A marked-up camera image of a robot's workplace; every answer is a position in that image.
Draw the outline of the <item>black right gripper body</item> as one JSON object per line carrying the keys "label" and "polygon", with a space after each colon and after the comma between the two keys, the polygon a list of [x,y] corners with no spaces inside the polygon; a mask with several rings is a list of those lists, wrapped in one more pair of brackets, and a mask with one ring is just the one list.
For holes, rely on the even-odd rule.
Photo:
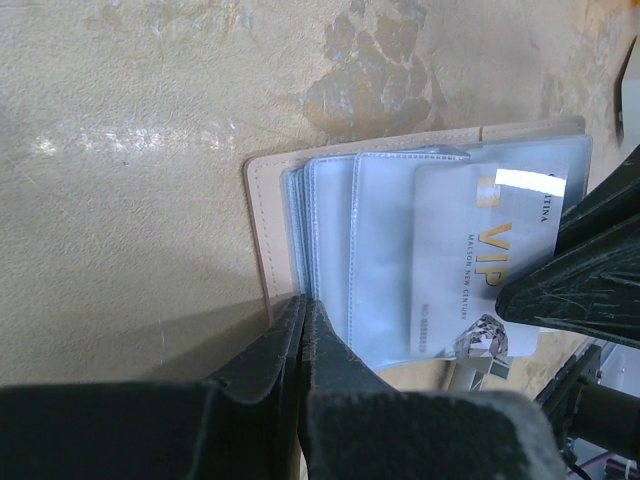
{"label": "black right gripper body", "polygon": [[591,342],[578,350],[537,395],[559,452],[575,465],[573,440],[584,440],[628,460],[639,459],[639,398],[602,384],[602,355],[611,345]]}

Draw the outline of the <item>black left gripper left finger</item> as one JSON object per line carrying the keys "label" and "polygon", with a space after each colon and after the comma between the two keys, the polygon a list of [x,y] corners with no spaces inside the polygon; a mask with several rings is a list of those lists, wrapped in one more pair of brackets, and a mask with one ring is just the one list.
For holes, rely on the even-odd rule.
{"label": "black left gripper left finger", "polygon": [[306,301],[226,365],[186,382],[5,387],[5,479],[291,479]]}

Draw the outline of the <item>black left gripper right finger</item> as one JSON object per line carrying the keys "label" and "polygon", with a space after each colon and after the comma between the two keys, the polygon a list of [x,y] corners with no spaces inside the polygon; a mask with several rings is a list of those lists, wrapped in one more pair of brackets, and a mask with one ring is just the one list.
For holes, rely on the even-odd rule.
{"label": "black left gripper right finger", "polygon": [[563,479],[537,404],[511,391],[399,391],[307,304],[300,426],[311,479]]}

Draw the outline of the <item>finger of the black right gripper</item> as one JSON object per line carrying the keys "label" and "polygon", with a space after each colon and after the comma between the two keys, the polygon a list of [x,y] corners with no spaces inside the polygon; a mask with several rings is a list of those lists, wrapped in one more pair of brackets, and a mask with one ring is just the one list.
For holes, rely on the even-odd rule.
{"label": "finger of the black right gripper", "polygon": [[561,221],[551,261],[509,283],[504,320],[639,346],[639,151]]}

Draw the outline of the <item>silver VIP card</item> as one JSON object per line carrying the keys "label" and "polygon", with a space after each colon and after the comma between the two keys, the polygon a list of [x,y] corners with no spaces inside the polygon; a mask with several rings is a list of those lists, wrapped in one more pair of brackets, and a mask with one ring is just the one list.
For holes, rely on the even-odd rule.
{"label": "silver VIP card", "polygon": [[528,356],[539,330],[503,320],[507,283],[554,252],[563,164],[424,166],[414,176],[411,336],[421,357]]}

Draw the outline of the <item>beige card holder wallet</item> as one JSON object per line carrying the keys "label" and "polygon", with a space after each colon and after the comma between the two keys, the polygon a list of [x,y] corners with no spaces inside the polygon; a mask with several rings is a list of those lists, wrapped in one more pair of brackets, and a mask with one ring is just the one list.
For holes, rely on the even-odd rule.
{"label": "beige card holder wallet", "polygon": [[245,170],[265,292],[320,301],[375,371],[412,354],[414,176],[440,164],[563,164],[561,216],[585,196],[592,140],[580,116],[443,130],[263,156]]}

